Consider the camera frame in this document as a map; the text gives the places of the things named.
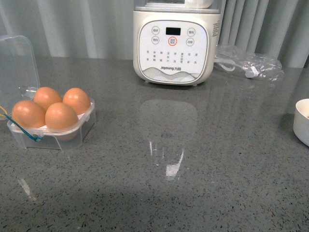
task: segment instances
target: button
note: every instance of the button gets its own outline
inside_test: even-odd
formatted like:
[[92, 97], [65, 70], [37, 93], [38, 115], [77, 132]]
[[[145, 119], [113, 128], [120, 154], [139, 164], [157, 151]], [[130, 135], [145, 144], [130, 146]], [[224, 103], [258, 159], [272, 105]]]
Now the button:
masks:
[[189, 47], [191, 47], [191, 46], [194, 44], [194, 39], [192, 39], [192, 38], [187, 39], [186, 44], [187, 44]]
[[152, 33], [154, 35], [157, 35], [160, 33], [160, 28], [158, 28], [157, 26], [154, 26], [152, 29], [151, 29]]
[[160, 40], [159, 40], [159, 37], [154, 36], [154, 37], [151, 39], [151, 41], [153, 42], [153, 44], [158, 44]]
[[192, 37], [195, 35], [195, 29], [194, 28], [189, 28], [187, 31], [188, 36]]
[[176, 43], [177, 43], [177, 39], [174, 36], [169, 38], [169, 45], [175, 46]]

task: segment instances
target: control panel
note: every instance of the control panel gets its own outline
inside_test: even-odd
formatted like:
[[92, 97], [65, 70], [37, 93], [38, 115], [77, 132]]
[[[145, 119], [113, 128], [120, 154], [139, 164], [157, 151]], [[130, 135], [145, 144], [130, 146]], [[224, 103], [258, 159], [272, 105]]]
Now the control panel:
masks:
[[193, 22], [158, 20], [144, 25], [139, 38], [139, 63], [149, 79], [190, 82], [205, 68], [205, 29]]

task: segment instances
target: clear plastic egg container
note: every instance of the clear plastic egg container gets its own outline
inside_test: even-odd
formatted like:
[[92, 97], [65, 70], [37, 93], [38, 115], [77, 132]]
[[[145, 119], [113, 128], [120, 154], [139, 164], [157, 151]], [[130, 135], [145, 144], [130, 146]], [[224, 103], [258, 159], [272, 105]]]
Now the clear plastic egg container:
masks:
[[[31, 42], [22, 35], [0, 36], [0, 105], [11, 115], [13, 106], [21, 100], [32, 100], [40, 88]], [[48, 130], [41, 128], [24, 128], [33, 136], [42, 137], [34, 141], [25, 135], [14, 123], [7, 122], [12, 135], [21, 148], [37, 147], [68, 151], [83, 143], [92, 125], [96, 122], [95, 102], [90, 98], [91, 106], [79, 121], [71, 128]]]
[[7, 126], [21, 148], [37, 147], [68, 151], [77, 148], [83, 143], [84, 137], [96, 122], [95, 102], [92, 98], [90, 100], [91, 106], [84, 114], [79, 115], [78, 123], [72, 128], [52, 131], [45, 127], [24, 128], [31, 135], [42, 137], [41, 140], [34, 141], [30, 139], [11, 121], [7, 122]]

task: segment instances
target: blue string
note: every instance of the blue string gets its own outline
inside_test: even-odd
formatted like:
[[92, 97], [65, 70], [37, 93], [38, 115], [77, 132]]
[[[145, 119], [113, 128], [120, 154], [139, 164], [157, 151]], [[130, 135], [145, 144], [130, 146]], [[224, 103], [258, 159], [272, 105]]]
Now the blue string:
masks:
[[6, 118], [8, 120], [10, 120], [11, 122], [13, 122], [15, 125], [17, 125], [19, 127], [19, 129], [21, 129], [21, 131], [23, 133], [25, 133], [26, 136], [28, 136], [30, 139], [33, 139], [35, 142], [39, 141], [42, 139], [42, 137], [38, 136], [38, 137], [34, 137], [31, 134], [29, 134], [27, 131], [25, 131], [25, 129], [23, 129], [17, 122], [15, 122], [10, 116], [8, 116], [7, 114], [4, 114], [4, 116], [6, 116]]

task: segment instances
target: brand logo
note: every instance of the brand logo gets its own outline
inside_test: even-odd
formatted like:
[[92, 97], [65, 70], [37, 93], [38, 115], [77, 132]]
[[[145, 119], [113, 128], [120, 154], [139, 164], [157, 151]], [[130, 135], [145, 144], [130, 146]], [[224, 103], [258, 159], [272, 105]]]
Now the brand logo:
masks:
[[163, 69], [163, 70], [172, 70], [172, 71], [174, 71], [174, 70], [181, 71], [182, 70], [179, 67], [163, 67], [163, 66], [161, 66], [161, 69]]

